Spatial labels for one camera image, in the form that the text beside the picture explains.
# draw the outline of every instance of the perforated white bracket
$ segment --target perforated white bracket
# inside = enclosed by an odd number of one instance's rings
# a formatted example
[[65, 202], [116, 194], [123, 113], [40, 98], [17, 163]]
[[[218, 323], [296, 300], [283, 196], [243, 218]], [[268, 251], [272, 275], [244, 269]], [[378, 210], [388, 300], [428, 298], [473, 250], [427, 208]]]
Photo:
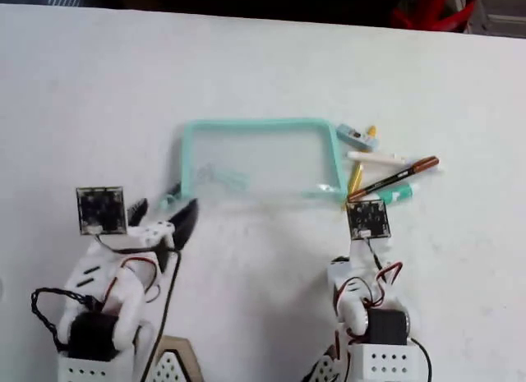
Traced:
[[182, 365], [173, 352], [165, 352], [150, 372], [148, 382], [190, 382], [182, 371]]
[[58, 354], [58, 382], [130, 382], [133, 377], [133, 347], [111, 361], [74, 359]]
[[335, 363], [329, 356], [322, 356], [312, 372], [309, 382], [332, 382], [335, 380], [337, 370]]
[[418, 348], [413, 345], [354, 344], [351, 352], [351, 380], [385, 382], [418, 380]]

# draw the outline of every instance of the white table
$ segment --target white table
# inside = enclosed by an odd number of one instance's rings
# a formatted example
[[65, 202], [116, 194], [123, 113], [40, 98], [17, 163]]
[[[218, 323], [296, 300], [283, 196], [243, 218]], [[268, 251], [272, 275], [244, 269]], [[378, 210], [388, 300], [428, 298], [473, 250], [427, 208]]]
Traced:
[[[526, 41], [96, 9], [0, 7], [0, 374], [54, 380], [30, 292], [85, 251], [76, 186], [130, 202], [178, 177], [184, 122], [323, 117], [378, 126], [381, 148], [436, 154], [443, 176], [390, 209], [399, 283], [436, 381], [524, 381]], [[203, 205], [166, 333], [208, 381], [296, 380], [329, 343], [336, 209]], [[62, 299], [43, 301], [56, 320]]]

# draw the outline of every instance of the marker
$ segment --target marker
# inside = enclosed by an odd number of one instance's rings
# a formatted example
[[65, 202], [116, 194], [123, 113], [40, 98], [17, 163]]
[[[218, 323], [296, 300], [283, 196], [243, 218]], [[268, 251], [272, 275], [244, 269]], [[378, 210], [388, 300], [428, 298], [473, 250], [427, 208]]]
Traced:
[[415, 164], [413, 164], [411, 167], [395, 174], [390, 177], [387, 177], [385, 179], [382, 179], [381, 181], [378, 181], [376, 183], [373, 183], [370, 186], [364, 187], [360, 191], [355, 191], [351, 195], [347, 196], [347, 201], [354, 201], [361, 199], [362, 197], [371, 194], [373, 191], [377, 191], [378, 189], [381, 189], [382, 187], [386, 187], [388, 185], [391, 185], [393, 183], [396, 183], [398, 181], [402, 181], [403, 179], [407, 177], [411, 177], [414, 174], [418, 174], [424, 170], [427, 170], [428, 168], [436, 166], [440, 160], [436, 156], [430, 156], [429, 158], [425, 158], [422, 160], [418, 160]]
[[420, 186], [417, 183], [404, 183], [396, 187], [384, 189], [383, 191], [371, 193], [363, 197], [362, 200], [382, 199], [385, 205], [389, 205], [396, 201], [410, 199], [419, 190]]
[[[379, 154], [377, 152], [363, 153], [355, 150], [350, 150], [347, 153], [347, 157], [351, 160], [358, 161], [360, 163], [379, 163], [390, 166], [407, 167], [415, 164], [420, 159], [405, 158], [398, 156], [397, 154]], [[443, 171], [443, 163], [437, 166], [438, 171]]]

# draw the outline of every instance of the pen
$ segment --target pen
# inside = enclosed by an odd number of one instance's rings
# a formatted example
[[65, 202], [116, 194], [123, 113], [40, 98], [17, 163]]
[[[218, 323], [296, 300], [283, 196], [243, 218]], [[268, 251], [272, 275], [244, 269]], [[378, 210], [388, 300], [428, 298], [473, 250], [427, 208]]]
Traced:
[[391, 177], [382, 179], [381, 181], [378, 181], [376, 183], [373, 183], [370, 186], [364, 187], [360, 191], [355, 191], [349, 196], [347, 196], [347, 202], [358, 200], [365, 195], [368, 195], [369, 193], [372, 193], [373, 191], [377, 191], [378, 189], [381, 189], [382, 187], [386, 187], [388, 185], [391, 185], [395, 182], [401, 181], [402, 179], [405, 179], [407, 177], [411, 177], [414, 174], [420, 173], [424, 170], [427, 170], [428, 168], [436, 166], [440, 160], [436, 156], [430, 156], [429, 158], [425, 158], [422, 160], [418, 160], [415, 164], [413, 164], [411, 167], [406, 168], [405, 170], [392, 175]]

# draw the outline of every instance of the black wire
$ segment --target black wire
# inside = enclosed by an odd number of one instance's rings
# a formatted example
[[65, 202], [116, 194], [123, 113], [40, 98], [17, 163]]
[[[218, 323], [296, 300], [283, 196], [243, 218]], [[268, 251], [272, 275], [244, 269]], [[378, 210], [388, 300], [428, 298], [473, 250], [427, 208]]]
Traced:
[[37, 318], [40, 319], [42, 323], [44, 323], [44, 326], [46, 326], [46, 329], [48, 329], [49, 332], [52, 334], [53, 342], [55, 343], [55, 347], [57, 347], [57, 351], [59, 352], [65, 351], [67, 349], [67, 345], [59, 341], [58, 333], [57, 333], [57, 326], [51, 323], [48, 320], [48, 318], [46, 318], [44, 315], [42, 315], [42, 312], [40, 312], [39, 307], [37, 305], [40, 293], [53, 293], [53, 294], [60, 294], [63, 296], [67, 296], [71, 298], [72, 300], [78, 301], [80, 304], [85, 306], [89, 311], [101, 311], [103, 307], [103, 303], [97, 300], [93, 296], [84, 296], [79, 293], [75, 293], [69, 290], [64, 290], [64, 289], [59, 289], [59, 288], [38, 288], [34, 292], [31, 293], [31, 311], [37, 316]]
[[371, 246], [371, 240], [369, 240], [369, 238], [363, 238], [363, 241], [365, 241], [365, 243], [367, 244], [367, 246], [369, 246], [369, 251], [371, 251], [372, 253], [372, 257], [373, 259], [375, 260], [375, 265], [376, 267], [378, 268], [378, 271], [382, 271], [384, 268], [381, 266], [381, 263], [380, 263], [380, 259], [378, 259], [378, 255], [376, 254], [376, 252], [374, 252], [374, 250], [372, 249], [372, 246]]
[[163, 330], [164, 325], [166, 324], [166, 318], [168, 317], [168, 310], [170, 307], [170, 299], [172, 298], [172, 292], [173, 292], [173, 286], [175, 284], [175, 278], [178, 276], [179, 271], [179, 265], [181, 264], [181, 251], [175, 251], [178, 255], [178, 261], [175, 264], [175, 269], [173, 271], [172, 280], [170, 281], [170, 287], [168, 288], [168, 295], [166, 296], [166, 303], [164, 304], [164, 312], [163, 312], [163, 319], [161, 320], [161, 325], [159, 327], [159, 333], [157, 334], [157, 339], [155, 340], [154, 347], [151, 350], [150, 357], [148, 358], [148, 362], [146, 363], [145, 370], [142, 373], [141, 382], [146, 381], [146, 376], [148, 375], [148, 370], [150, 369], [151, 363], [154, 360], [155, 352], [157, 352], [157, 347], [159, 346], [159, 342], [161, 338], [163, 337]]
[[146, 304], [150, 304], [151, 302], [154, 302], [161, 295], [161, 287], [158, 283], [155, 285], [155, 288], [157, 288], [157, 294], [153, 296], [150, 300], [146, 301]]
[[431, 380], [433, 379], [433, 367], [431, 365], [431, 358], [429, 357], [429, 353], [427, 353], [427, 350], [419, 341], [417, 341], [414, 338], [409, 338], [409, 339], [413, 343], [415, 343], [420, 348], [422, 353], [424, 354], [424, 357], [426, 358], [426, 361], [427, 361], [427, 382], [431, 382]]

